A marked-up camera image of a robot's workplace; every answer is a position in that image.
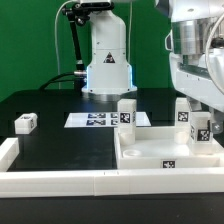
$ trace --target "small white cube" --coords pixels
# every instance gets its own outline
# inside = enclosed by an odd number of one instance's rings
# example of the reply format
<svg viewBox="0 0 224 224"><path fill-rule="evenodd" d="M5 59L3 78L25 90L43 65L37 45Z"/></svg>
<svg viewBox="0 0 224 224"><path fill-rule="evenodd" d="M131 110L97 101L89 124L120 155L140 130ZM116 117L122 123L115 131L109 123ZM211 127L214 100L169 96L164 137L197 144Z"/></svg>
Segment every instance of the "small white cube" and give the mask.
<svg viewBox="0 0 224 224"><path fill-rule="evenodd" d="M118 104L118 133L122 145L135 143L136 100L121 99Z"/></svg>
<svg viewBox="0 0 224 224"><path fill-rule="evenodd" d="M37 126L37 115L23 114L14 123L16 134L30 134Z"/></svg>

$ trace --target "cable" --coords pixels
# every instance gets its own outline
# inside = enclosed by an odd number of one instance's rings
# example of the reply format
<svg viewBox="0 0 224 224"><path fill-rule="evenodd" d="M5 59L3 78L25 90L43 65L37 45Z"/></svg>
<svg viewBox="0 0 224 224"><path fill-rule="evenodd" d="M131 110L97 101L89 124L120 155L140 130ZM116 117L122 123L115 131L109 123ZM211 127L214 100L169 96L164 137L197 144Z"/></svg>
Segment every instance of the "cable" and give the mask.
<svg viewBox="0 0 224 224"><path fill-rule="evenodd" d="M72 72L68 72L68 73L64 73L64 74L61 74L61 75L57 75L53 78L51 78L49 81L47 81L45 84L43 84L39 90L44 90L49 84L53 83L53 82L61 82L63 80L58 80L60 78L63 78L63 77L67 77L67 76L74 76L74 73Z"/></svg>
<svg viewBox="0 0 224 224"><path fill-rule="evenodd" d="M41 86L39 90L45 90L52 83L61 83L61 82L74 82L76 79L64 79L64 80L56 80L52 82L48 82L45 85Z"/></svg>
<svg viewBox="0 0 224 224"><path fill-rule="evenodd" d="M130 20L129 20L129 32L128 32L128 63L130 63L131 61L132 13L133 13L133 7L132 7L132 2L130 2Z"/></svg>
<svg viewBox="0 0 224 224"><path fill-rule="evenodd" d="M61 12L61 10L65 7L65 5L69 3L75 3L77 0L70 0L61 5L59 8L56 17L55 17L55 24L54 24L54 36L55 36L55 50L56 50L56 57L57 57L57 69L58 69L58 75L61 74L61 67L60 67L60 56L59 56L59 50L58 50L58 17Z"/></svg>
<svg viewBox="0 0 224 224"><path fill-rule="evenodd" d="M216 77L214 75L214 72L212 70L211 64L210 64L210 60L209 60L209 49L212 43L212 38L218 28L218 26L220 25L220 23L222 22L222 20L224 19L224 13L219 17L218 21L215 23L214 27L212 28L212 31L209 35L207 44L206 44L206 48L205 48L205 63L208 69L208 73L213 81L213 83L215 84L215 86L219 89L219 91L224 94L224 87L222 85L219 84L218 80L216 80Z"/></svg>

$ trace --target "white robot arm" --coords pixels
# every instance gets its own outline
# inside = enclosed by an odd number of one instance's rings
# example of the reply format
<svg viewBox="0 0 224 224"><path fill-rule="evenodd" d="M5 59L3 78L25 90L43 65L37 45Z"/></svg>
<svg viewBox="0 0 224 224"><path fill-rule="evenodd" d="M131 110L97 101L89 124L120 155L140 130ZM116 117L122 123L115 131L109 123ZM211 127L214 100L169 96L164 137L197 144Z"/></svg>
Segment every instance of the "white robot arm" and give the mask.
<svg viewBox="0 0 224 224"><path fill-rule="evenodd" d="M112 13L113 8L111 0L79 0L64 13L70 15L72 11L72 22L79 26L88 20L91 24L92 61L82 89L87 98L116 101L124 96L136 97L132 67L126 60L126 27Z"/></svg>
<svg viewBox="0 0 224 224"><path fill-rule="evenodd" d="M172 29L166 38L166 47L171 51L174 87L191 101L208 105L214 117L213 132L221 132L224 119L224 0L156 0L155 6L171 18Z"/></svg>

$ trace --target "black table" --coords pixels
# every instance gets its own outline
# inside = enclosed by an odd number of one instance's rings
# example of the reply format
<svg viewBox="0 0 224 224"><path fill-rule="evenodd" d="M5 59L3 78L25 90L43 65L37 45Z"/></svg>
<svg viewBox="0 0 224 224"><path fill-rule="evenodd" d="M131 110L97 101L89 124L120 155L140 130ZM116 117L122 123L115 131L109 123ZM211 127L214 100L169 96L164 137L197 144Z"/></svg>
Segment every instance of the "black table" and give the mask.
<svg viewBox="0 0 224 224"><path fill-rule="evenodd" d="M174 123L173 89L140 89L137 110L153 126ZM116 169L113 128L64 128L69 113L113 112L115 102L83 99L73 90L21 91L0 103L0 142L19 137L10 171ZM15 135L14 120L38 115L30 135ZM223 134L216 137L223 144ZM0 199L1 223L223 223L224 194L164 194Z"/></svg>

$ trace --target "green backdrop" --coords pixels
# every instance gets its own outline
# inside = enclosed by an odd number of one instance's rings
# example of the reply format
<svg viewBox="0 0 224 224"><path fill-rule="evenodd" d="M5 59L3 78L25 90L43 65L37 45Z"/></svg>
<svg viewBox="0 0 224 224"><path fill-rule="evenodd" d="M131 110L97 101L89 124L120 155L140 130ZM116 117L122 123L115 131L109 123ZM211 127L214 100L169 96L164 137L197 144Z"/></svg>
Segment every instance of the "green backdrop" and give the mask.
<svg viewBox="0 0 224 224"><path fill-rule="evenodd" d="M18 90L37 89L57 75L54 20L64 0L1 0L0 101ZM116 3L114 13L128 27L129 4ZM168 52L164 38L168 18L154 9L154 0L133 2L131 64L134 81L141 88L171 87ZM90 26L79 28L82 55L91 60ZM67 18L59 17L61 72L74 71L72 38Z"/></svg>

